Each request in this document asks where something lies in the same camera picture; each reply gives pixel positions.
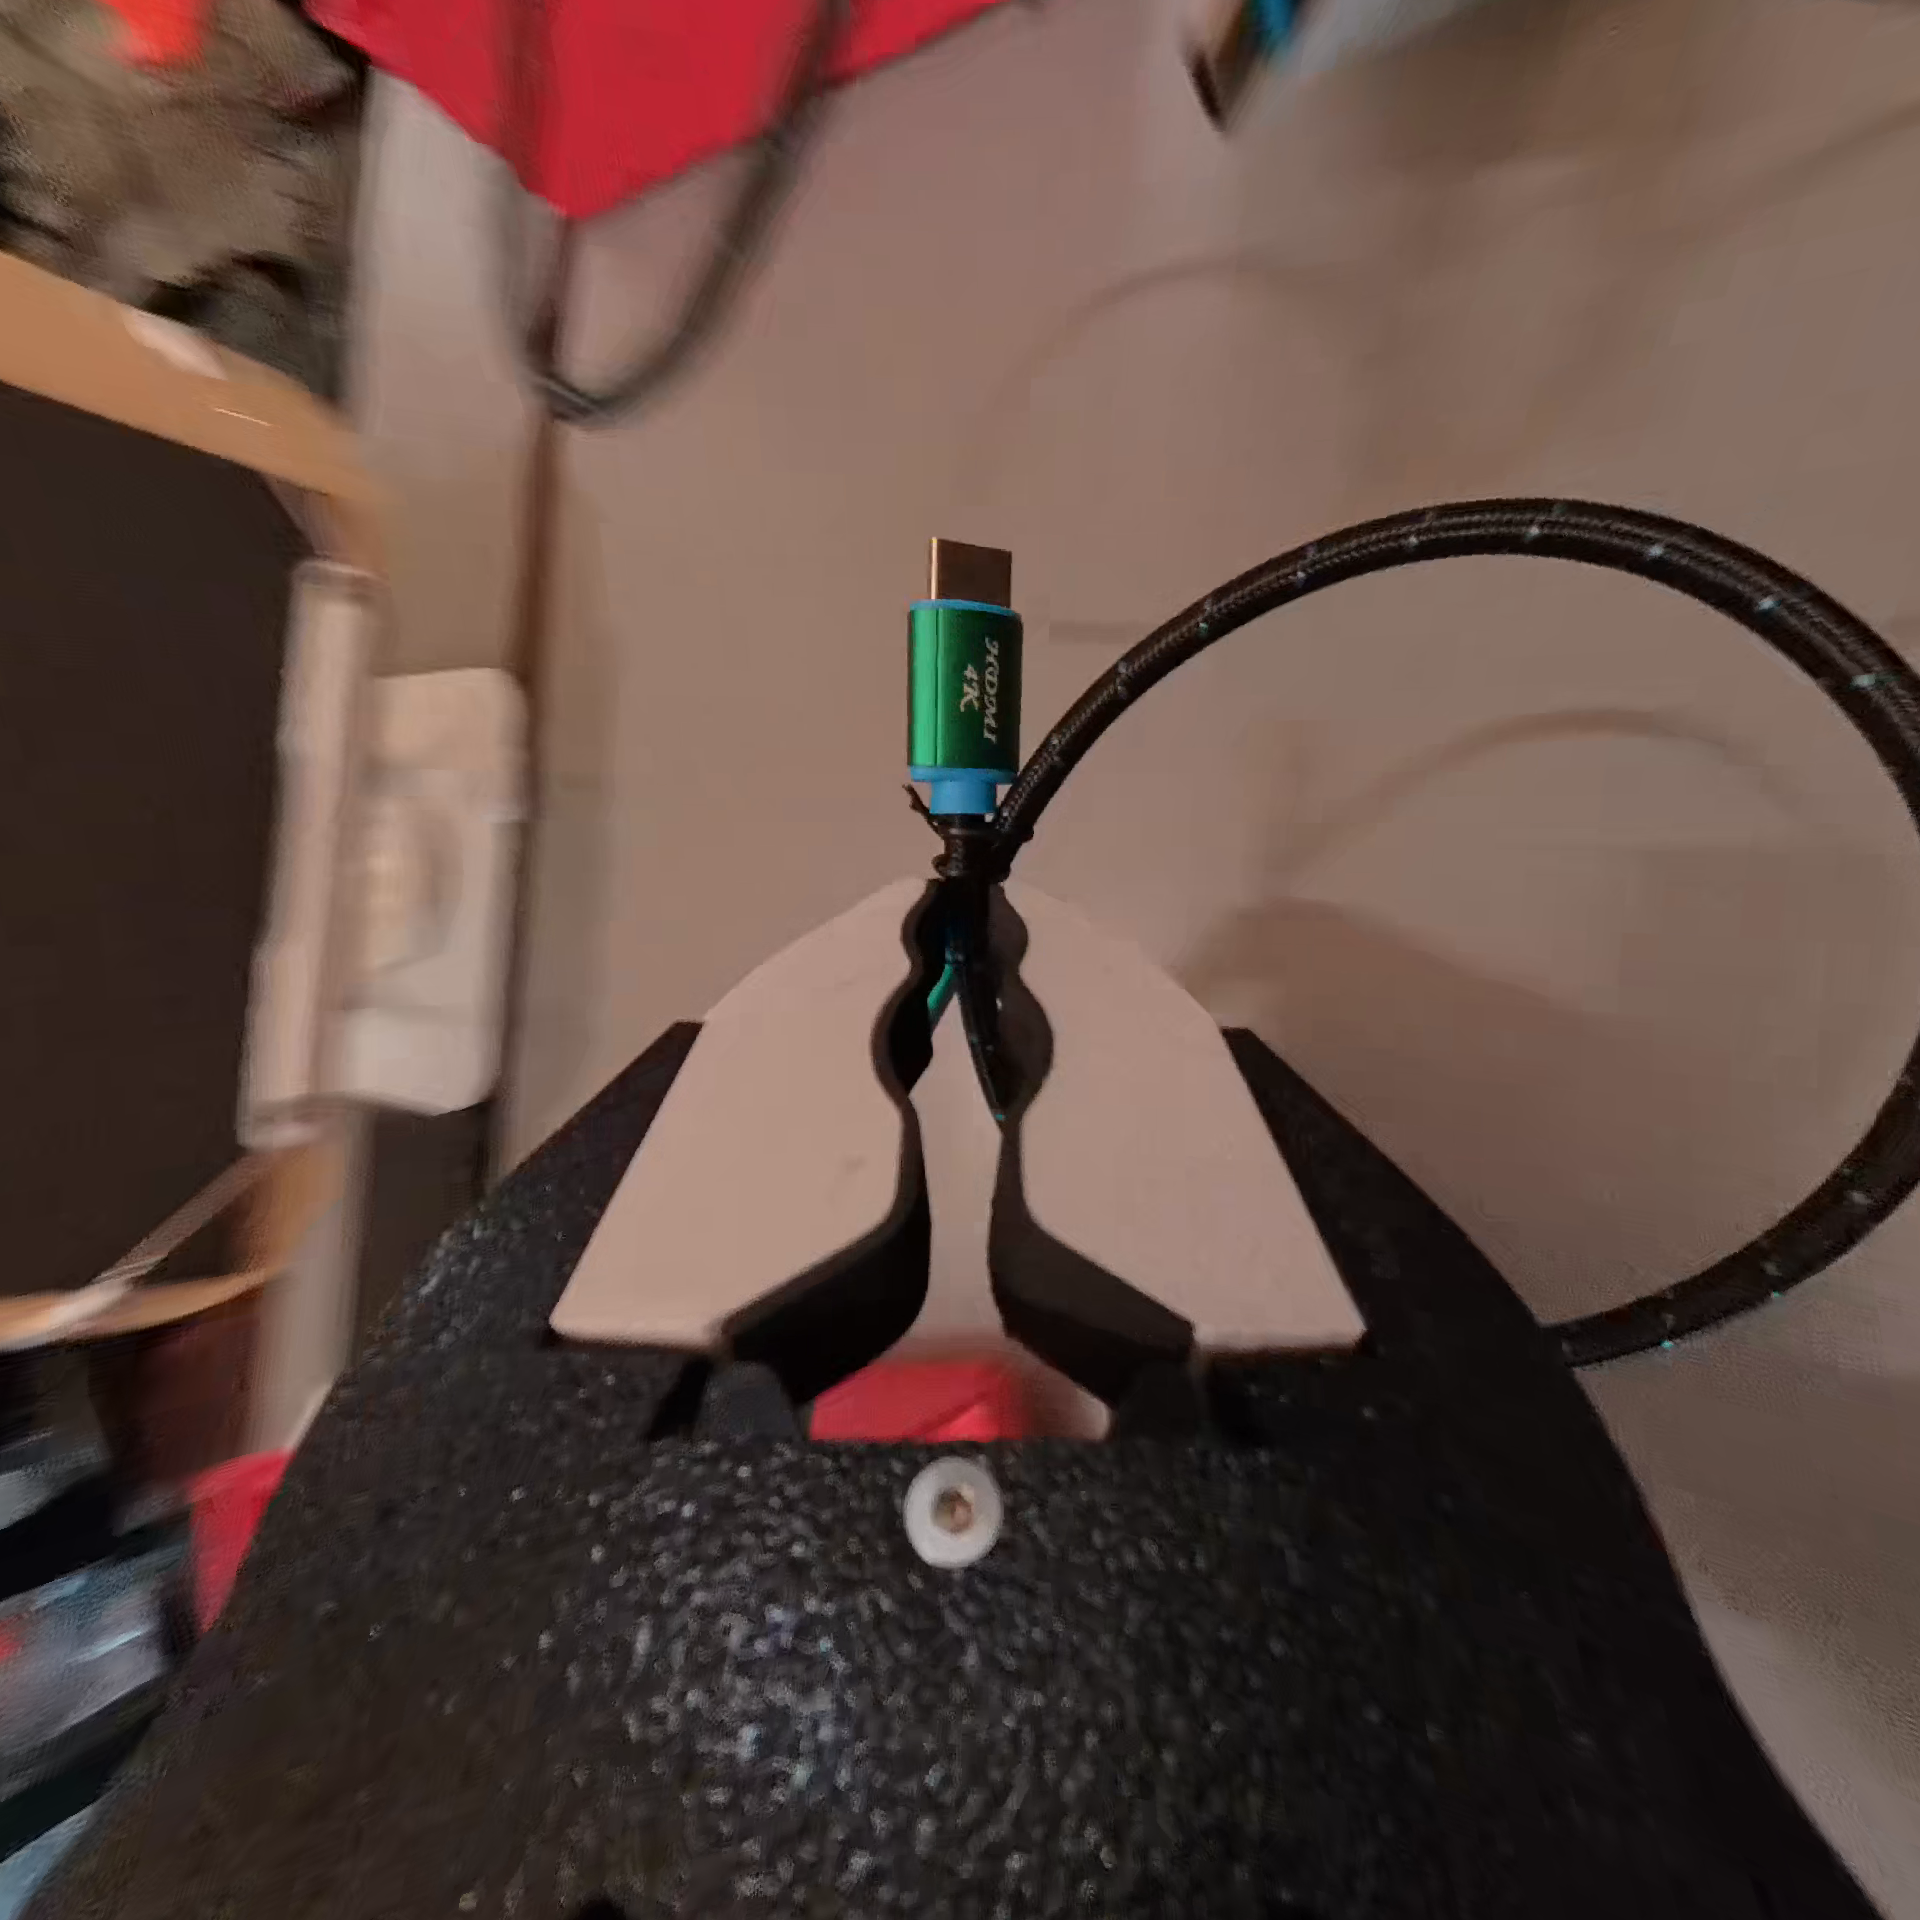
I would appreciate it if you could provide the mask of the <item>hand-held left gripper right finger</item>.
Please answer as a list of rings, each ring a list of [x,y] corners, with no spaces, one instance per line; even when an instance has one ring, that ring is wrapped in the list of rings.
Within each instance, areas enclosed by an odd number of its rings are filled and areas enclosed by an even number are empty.
[[[991,913],[1000,1326],[1104,1408],[1213,1362],[1355,1354],[1362,1312],[1226,1030],[1138,945],[1031,884]]]

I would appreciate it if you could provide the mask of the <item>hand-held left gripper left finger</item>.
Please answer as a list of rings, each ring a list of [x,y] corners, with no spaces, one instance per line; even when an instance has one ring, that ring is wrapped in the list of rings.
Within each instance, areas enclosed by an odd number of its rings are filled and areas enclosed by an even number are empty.
[[[816,1402],[920,1316],[931,884],[894,880],[700,1022],[565,1290],[552,1337],[758,1365]]]

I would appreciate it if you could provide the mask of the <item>white desk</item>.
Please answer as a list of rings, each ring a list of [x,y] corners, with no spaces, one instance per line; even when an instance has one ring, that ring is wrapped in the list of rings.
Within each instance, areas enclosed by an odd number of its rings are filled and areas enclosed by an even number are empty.
[[[926,868],[926,545],[1014,553],[1027,736],[1342,524],[1589,497],[1775,556],[1916,658],[1916,4],[1482,4],[1228,134],[1181,4],[1014,4],[826,113],[725,333],[558,435],[509,187],[379,77],[352,395],[410,668],[522,664],[531,929],[483,1164]],[[1583,566],[1286,608],[1116,726],[1020,876],[1152,952],[1526,1306],[1699,1270],[1916,1037],[1916,840],[1827,701]]]

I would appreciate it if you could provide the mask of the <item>white folding stand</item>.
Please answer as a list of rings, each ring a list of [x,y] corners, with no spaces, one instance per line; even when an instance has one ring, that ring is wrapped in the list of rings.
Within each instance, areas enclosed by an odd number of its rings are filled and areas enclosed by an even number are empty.
[[[270,894],[236,1130],[292,1146],[326,1113],[483,1107],[504,1044],[527,710],[494,665],[376,672],[386,596],[294,571]]]

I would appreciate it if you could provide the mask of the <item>red cloth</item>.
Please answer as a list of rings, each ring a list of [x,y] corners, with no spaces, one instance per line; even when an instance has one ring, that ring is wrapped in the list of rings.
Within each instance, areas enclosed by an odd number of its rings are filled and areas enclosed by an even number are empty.
[[[314,3],[568,222],[768,133],[800,84],[858,81],[990,3]]]

